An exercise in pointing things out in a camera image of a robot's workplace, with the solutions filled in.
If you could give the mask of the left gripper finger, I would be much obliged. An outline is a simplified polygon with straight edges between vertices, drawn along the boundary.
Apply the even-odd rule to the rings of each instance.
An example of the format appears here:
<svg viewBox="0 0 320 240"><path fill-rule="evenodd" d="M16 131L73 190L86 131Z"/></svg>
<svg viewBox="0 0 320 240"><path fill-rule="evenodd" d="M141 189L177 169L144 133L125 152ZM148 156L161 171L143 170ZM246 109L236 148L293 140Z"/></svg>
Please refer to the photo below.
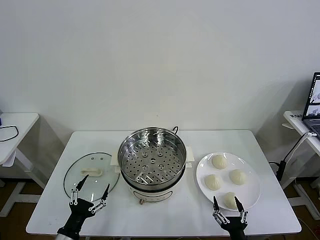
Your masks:
<svg viewBox="0 0 320 240"><path fill-rule="evenodd" d="M89 177L89 174L87 174L81 181L79 181L75 187L70 189L71 191L70 202L69 202L70 205L76 206L78 204L78 193L82 189L88 177Z"/></svg>
<svg viewBox="0 0 320 240"><path fill-rule="evenodd" d="M102 208L104 208L107 205L107 197L109 194L109 188L110 188L110 184L107 185L107 188L105 189L105 191L100 199L100 202L97 205L94 205L88 209L92 214L97 213L98 211L100 211Z"/></svg>

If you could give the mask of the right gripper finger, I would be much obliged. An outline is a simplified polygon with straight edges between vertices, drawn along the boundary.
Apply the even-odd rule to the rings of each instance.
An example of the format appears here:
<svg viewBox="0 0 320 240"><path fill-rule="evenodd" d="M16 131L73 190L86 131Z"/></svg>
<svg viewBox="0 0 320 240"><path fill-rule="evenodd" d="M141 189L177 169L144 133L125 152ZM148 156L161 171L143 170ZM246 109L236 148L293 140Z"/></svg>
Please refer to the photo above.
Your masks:
<svg viewBox="0 0 320 240"><path fill-rule="evenodd" d="M222 214L218 201L215 196L213 196L213 214L212 216L218 222L218 224L229 224L230 221Z"/></svg>
<svg viewBox="0 0 320 240"><path fill-rule="evenodd" d="M240 222L241 223L247 223L248 212L245 211L242 203L238 200L238 198L236 196L234 197L234 199L235 199L236 207L237 207L237 209L239 211L239 216L241 218Z"/></svg>

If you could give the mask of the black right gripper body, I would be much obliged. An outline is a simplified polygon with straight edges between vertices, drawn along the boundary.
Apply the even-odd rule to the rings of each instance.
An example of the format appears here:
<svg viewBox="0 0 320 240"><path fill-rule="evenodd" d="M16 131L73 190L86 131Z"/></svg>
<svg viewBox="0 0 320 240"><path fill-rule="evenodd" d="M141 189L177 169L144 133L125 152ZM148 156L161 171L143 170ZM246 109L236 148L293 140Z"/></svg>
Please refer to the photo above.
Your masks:
<svg viewBox="0 0 320 240"><path fill-rule="evenodd" d="M227 216L229 222L222 223L220 227L229 233L231 240L247 240L244 230L247 222L241 222L240 216Z"/></svg>

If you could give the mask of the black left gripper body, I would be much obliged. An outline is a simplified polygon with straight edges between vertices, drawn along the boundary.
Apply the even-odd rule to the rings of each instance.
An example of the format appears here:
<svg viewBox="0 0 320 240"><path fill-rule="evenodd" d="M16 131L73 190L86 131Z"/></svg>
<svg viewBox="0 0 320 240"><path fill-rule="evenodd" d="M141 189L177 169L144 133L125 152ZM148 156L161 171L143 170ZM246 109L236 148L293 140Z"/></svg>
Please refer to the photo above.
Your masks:
<svg viewBox="0 0 320 240"><path fill-rule="evenodd" d="M92 202L82 198L77 199L77 205L69 204L71 214L65 225L57 233L66 237L79 237L85 220L95 215L89 210L93 206Z"/></svg>

